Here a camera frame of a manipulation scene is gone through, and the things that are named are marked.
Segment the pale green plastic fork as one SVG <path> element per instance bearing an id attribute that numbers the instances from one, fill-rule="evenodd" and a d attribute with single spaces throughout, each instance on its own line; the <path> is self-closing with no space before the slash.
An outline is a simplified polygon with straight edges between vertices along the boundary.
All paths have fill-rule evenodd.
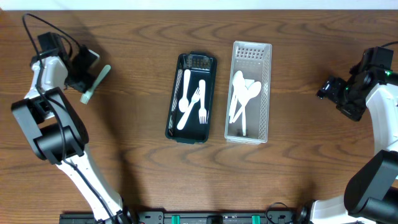
<path id="1" fill-rule="evenodd" d="M 111 65 L 105 65 L 102 71 L 97 76 L 96 80 L 93 82 L 91 88 L 89 88 L 84 94 L 82 94 L 80 98 L 80 102 L 83 104 L 87 104 L 91 97 L 94 95 L 94 92 L 98 85 L 103 81 L 103 79 L 107 76 L 109 71 L 111 70 Z"/>

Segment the white plastic spoon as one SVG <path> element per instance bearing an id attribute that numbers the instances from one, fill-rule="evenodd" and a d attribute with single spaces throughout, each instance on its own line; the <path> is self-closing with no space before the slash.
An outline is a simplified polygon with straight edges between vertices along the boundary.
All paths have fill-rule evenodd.
<path id="1" fill-rule="evenodd" d="M 255 98 L 259 92 L 261 91 L 262 84 L 261 82 L 254 82 L 249 88 L 245 86 L 241 87 L 239 90 L 237 97 L 238 101 L 241 104 L 240 109 L 236 112 L 235 116 L 232 119 L 232 123 L 234 123 L 241 113 L 246 109 L 246 105 L 248 104 L 249 100 Z"/>
<path id="2" fill-rule="evenodd" d="M 248 96 L 250 95 L 250 86 L 254 83 L 253 79 L 245 79 L 245 89 L 241 93 L 241 98 L 240 98 L 240 103 L 243 107 L 243 112 L 242 112 L 242 131 L 243 131 L 243 136 L 246 136 L 246 110 L 243 106 L 244 102 L 248 102 Z"/>
<path id="3" fill-rule="evenodd" d="M 230 104 L 230 109 L 229 109 L 229 122 L 231 123 L 236 111 L 236 105 L 237 105 L 237 94 L 239 90 L 241 89 L 241 85 L 244 85 L 245 81 L 243 78 L 243 73 L 242 71 L 238 70 L 233 77 L 233 95 L 231 98 L 231 104 Z"/>

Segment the white plastic basket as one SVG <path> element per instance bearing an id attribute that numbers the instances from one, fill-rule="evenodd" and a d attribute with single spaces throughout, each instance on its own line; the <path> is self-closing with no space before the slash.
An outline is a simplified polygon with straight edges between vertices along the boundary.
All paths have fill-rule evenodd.
<path id="1" fill-rule="evenodd" d="M 235 41 L 231 60 L 228 104 L 224 137 L 227 141 L 243 144 L 262 144 L 267 142 L 269 127 L 269 105 L 271 91 L 272 45 L 256 42 Z M 234 123 L 229 122 L 229 109 L 233 95 L 233 77 L 242 71 L 244 79 L 261 82 L 259 94 L 246 105 L 246 136 L 242 131 L 242 113 Z M 238 101 L 236 112 L 241 104 Z"/>

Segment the white plastic fork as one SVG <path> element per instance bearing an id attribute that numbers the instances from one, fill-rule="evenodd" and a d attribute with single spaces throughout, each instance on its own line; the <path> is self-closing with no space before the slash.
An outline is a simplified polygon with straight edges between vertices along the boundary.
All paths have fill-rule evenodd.
<path id="1" fill-rule="evenodd" d="M 191 76 L 191 71 L 189 69 L 186 69 L 183 73 L 183 95 L 182 95 L 180 101 L 178 102 L 178 108 L 181 113 L 186 112 L 188 105 L 189 105 L 187 93 L 188 93 L 188 87 L 189 87 L 189 83 L 190 83 L 190 76 Z"/>
<path id="2" fill-rule="evenodd" d="M 206 123 L 207 110 L 205 108 L 205 95 L 206 95 L 206 81 L 199 81 L 199 89 L 200 89 L 200 109 L 198 111 L 200 124 Z"/>
<path id="3" fill-rule="evenodd" d="M 182 130 L 185 127 L 187 120 L 190 116 L 190 113 L 193 109 L 193 106 L 195 105 L 195 103 L 197 103 L 199 101 L 199 99 L 200 99 L 200 88 L 198 87 L 192 96 L 191 102 L 190 102 L 186 112 L 184 112 L 183 116 L 181 117 L 180 121 L 177 124 L 178 130 Z"/>

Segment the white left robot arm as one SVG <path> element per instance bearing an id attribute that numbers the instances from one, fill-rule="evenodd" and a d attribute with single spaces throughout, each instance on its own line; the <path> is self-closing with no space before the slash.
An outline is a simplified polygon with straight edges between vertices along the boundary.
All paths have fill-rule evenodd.
<path id="1" fill-rule="evenodd" d="M 96 223 L 136 223 L 122 196 L 106 181 L 92 158 L 89 137 L 80 117 L 66 99 L 65 85 L 83 73 L 100 56 L 81 46 L 70 59 L 62 48 L 32 59 L 34 73 L 29 92 L 12 104 L 11 111 L 35 155 L 63 171 L 88 202 Z"/>

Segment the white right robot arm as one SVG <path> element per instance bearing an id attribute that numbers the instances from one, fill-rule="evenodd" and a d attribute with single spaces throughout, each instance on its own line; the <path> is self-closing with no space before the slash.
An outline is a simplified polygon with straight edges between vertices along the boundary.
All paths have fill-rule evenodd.
<path id="1" fill-rule="evenodd" d="M 369 110 L 374 156 L 348 182 L 343 195 L 315 200 L 299 223 L 397 223 L 397 74 L 363 72 L 348 82 L 328 80 L 318 92 L 332 96 L 354 119 Z"/>

